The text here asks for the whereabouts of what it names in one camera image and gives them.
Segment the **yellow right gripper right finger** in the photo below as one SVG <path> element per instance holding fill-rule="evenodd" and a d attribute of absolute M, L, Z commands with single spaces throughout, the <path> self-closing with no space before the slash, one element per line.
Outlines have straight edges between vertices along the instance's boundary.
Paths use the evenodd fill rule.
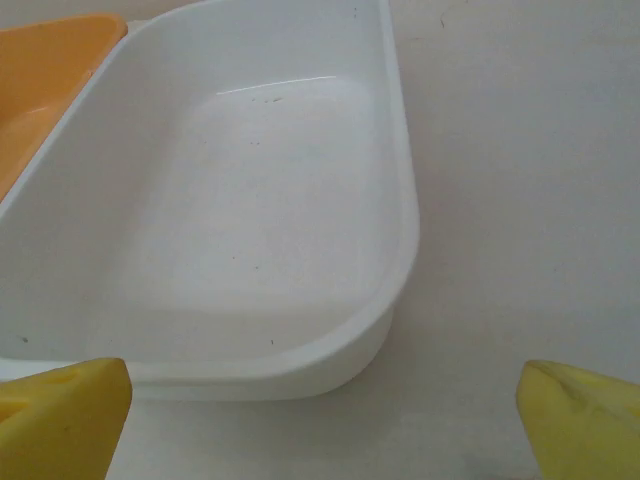
<path fill-rule="evenodd" d="M 637 384 L 531 360 L 516 405 L 542 478 L 639 478 Z"/>

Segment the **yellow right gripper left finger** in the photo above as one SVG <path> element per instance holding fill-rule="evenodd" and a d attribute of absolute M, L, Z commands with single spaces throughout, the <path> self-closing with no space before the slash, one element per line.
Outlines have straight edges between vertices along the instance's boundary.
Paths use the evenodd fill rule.
<path fill-rule="evenodd" d="M 126 364 L 100 358 L 1 384 L 3 479 L 104 479 L 132 402 Z"/>

